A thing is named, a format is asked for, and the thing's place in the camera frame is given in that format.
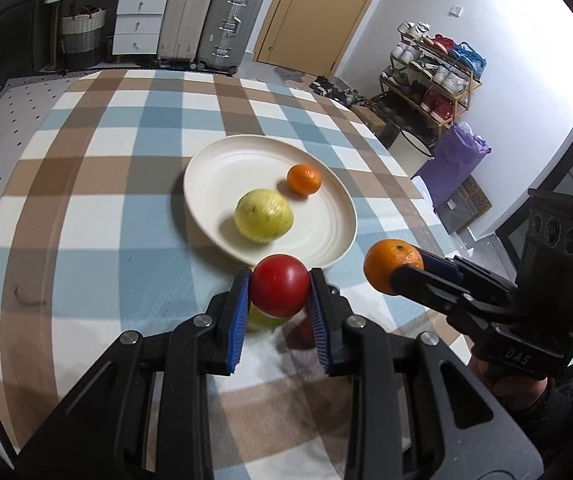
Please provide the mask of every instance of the ceramic plate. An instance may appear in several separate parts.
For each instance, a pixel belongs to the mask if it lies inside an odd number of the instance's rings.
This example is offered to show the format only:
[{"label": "ceramic plate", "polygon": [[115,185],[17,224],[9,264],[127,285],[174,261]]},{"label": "ceramic plate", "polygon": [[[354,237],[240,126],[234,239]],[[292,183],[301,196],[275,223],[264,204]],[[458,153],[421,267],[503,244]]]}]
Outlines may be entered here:
[{"label": "ceramic plate", "polygon": [[[320,190],[302,198],[289,191],[286,177],[296,164],[320,172]],[[253,189],[277,189],[291,204],[291,230],[269,244],[244,238],[235,227],[238,200]],[[236,135],[216,140],[189,161],[184,174],[184,196],[198,226],[223,251],[247,265],[270,254],[290,254],[307,268],[329,267],[356,238],[357,216],[349,192],[323,163],[279,140]]]}]

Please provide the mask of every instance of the orange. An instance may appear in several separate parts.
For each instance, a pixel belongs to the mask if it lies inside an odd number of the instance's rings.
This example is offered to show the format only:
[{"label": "orange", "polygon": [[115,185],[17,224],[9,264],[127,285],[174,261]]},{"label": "orange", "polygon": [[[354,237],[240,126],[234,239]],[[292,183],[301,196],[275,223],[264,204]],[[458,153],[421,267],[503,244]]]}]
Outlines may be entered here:
[{"label": "orange", "polygon": [[404,240],[380,240],[367,251],[363,270],[367,281],[377,290],[389,296],[396,296],[391,289],[391,273],[406,264],[424,269],[422,255],[414,245]]},{"label": "orange", "polygon": [[320,189],[323,178],[311,166],[297,164],[286,174],[286,183],[298,195],[309,196]]}]

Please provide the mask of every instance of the suitcase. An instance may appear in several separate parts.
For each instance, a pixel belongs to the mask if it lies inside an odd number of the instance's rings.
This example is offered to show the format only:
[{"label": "suitcase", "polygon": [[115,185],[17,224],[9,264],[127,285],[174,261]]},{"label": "suitcase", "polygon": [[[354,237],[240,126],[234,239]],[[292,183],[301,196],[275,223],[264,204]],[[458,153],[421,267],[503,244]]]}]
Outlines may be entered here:
[{"label": "suitcase", "polygon": [[211,0],[167,0],[158,59],[195,60],[210,3]]},{"label": "suitcase", "polygon": [[198,48],[204,65],[235,74],[240,66],[263,0],[212,0]]}]

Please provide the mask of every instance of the door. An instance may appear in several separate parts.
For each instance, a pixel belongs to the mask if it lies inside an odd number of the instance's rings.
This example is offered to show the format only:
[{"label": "door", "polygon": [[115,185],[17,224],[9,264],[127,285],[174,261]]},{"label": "door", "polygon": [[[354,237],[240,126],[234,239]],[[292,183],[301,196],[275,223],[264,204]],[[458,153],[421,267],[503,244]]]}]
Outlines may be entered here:
[{"label": "door", "polygon": [[280,0],[258,61],[328,74],[367,0]]}]

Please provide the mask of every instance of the table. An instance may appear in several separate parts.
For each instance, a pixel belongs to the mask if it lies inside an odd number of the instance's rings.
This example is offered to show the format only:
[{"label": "table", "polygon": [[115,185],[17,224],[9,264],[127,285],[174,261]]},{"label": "table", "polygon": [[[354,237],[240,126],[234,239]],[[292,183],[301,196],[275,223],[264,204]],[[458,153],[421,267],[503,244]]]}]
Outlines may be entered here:
[{"label": "table", "polygon": [[[351,250],[327,269],[354,310],[404,335],[457,337],[444,318],[365,280],[368,248],[454,245],[410,179],[352,112],[327,98],[203,73],[106,70],[71,84],[29,142],[0,202],[0,418],[21,447],[124,330],[172,330],[228,290],[238,264],[186,209],[182,171],[224,136],[276,137],[346,185]],[[341,478],[349,384],[287,324],[250,332],[230,378],[210,380],[219,479]]]}]

